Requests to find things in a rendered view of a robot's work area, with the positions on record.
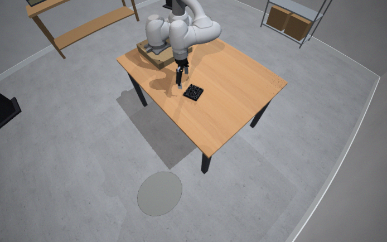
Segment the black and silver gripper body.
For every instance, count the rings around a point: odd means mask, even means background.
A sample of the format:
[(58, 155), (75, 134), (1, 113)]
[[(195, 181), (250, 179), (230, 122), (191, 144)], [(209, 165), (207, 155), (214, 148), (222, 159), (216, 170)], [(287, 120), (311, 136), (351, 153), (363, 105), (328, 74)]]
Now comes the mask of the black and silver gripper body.
[(184, 60), (176, 60), (176, 59), (175, 59), (175, 62), (176, 62), (176, 64), (178, 65), (178, 68), (179, 68), (179, 66), (180, 66), (180, 69), (182, 70), (183, 64), (185, 65), (185, 63), (187, 63), (187, 58), (184, 59)]

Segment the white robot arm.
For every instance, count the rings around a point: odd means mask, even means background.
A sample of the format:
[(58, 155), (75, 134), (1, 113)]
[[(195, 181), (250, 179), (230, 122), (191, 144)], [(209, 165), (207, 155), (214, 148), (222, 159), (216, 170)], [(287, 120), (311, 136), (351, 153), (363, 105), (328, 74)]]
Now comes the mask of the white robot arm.
[[(194, 21), (185, 11), (187, 5), (194, 13)], [(173, 57), (184, 60), (188, 57), (188, 48), (193, 45), (211, 42), (221, 34), (220, 25), (210, 20), (197, 0), (172, 0), (172, 11), (168, 18), (157, 14), (146, 20), (148, 44), (146, 52), (159, 55), (172, 47)], [(170, 38), (170, 43), (166, 40)]]

